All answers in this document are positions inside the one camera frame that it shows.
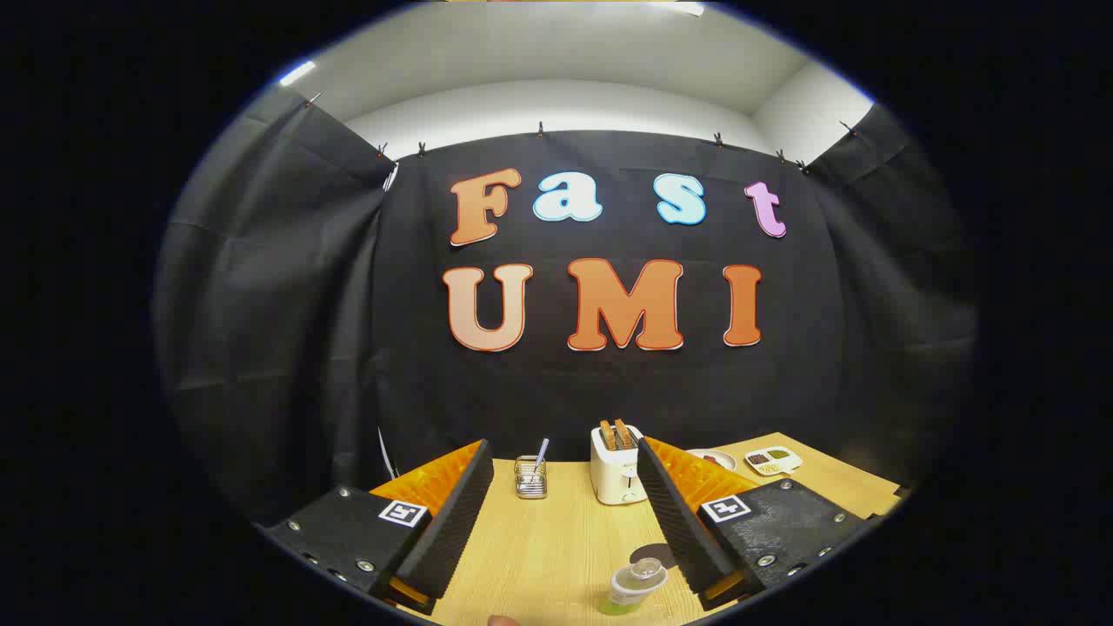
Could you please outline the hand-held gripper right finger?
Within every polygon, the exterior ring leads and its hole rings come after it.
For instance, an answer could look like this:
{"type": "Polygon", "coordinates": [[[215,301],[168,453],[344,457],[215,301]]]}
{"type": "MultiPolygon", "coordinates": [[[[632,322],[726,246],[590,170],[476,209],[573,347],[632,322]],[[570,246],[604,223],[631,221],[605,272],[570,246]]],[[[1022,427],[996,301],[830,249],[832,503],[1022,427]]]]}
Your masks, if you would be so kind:
{"type": "Polygon", "coordinates": [[[637,446],[637,476],[656,521],[706,610],[801,576],[883,521],[792,479],[759,486],[654,437],[637,446]]]}

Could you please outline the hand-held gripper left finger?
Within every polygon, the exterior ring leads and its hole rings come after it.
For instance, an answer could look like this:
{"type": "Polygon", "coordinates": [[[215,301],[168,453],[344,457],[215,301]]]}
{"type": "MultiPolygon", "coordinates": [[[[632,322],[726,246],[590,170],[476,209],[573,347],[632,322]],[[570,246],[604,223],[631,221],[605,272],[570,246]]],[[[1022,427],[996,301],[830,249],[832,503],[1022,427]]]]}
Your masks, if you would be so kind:
{"type": "Polygon", "coordinates": [[[481,439],[370,491],[338,486],[258,529],[331,579],[429,616],[456,574],[494,472],[481,439]]]}

